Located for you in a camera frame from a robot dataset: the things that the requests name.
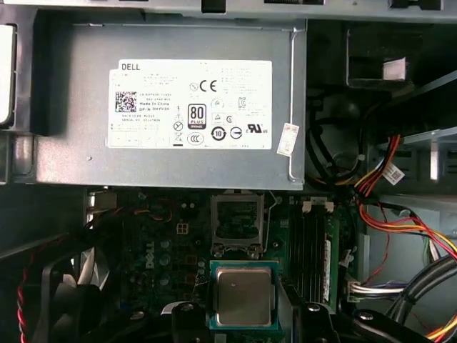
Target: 80 plus logo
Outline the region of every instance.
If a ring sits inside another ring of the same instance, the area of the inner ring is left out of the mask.
[[[263,128],[263,124],[248,124],[246,133],[248,134],[266,134],[268,129]]]
[[[187,127],[203,130],[206,128],[206,105],[190,104],[187,107]]]

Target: capacitor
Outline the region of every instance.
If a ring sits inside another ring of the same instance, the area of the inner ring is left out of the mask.
[[[164,249],[167,249],[168,247],[170,247],[170,241],[167,239],[164,239],[162,242],[160,242],[160,246]]]
[[[159,282],[161,286],[166,286],[170,282],[170,276],[168,274],[162,275]]]
[[[167,266],[170,263],[170,255],[167,255],[167,254],[162,255],[160,257],[159,263],[161,266],[164,266],[164,267]]]

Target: cpu socket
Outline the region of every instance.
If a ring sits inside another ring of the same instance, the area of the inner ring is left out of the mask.
[[[251,192],[212,196],[211,252],[215,258],[239,250],[246,252],[250,259],[260,257],[263,252],[263,206],[264,195]],[[239,236],[227,235],[228,230]]]

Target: white wire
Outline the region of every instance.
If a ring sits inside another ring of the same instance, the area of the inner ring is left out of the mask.
[[[364,293],[364,294],[398,294],[403,291],[403,288],[391,288],[391,289],[379,289],[379,288],[368,288],[357,286],[356,284],[351,285],[351,292]]]
[[[438,254],[438,250],[435,247],[435,244],[431,239],[428,240],[428,248],[430,249],[430,254],[433,258],[434,261],[438,261],[440,259],[440,256]]]

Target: motherboard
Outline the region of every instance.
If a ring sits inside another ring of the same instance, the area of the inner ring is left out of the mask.
[[[209,297],[217,298],[210,329],[228,331],[230,342],[246,342],[249,335],[237,335],[250,329],[256,330],[252,341],[279,342],[277,304],[269,299],[275,299],[280,280],[289,280],[304,299],[336,308],[341,242],[352,230],[341,207],[271,192],[117,189],[116,194],[118,206],[136,214],[123,223],[124,309],[160,315],[173,302],[207,306]],[[210,284],[216,290],[209,290]],[[236,303],[252,313],[238,313]],[[266,338],[256,339],[264,329]]]

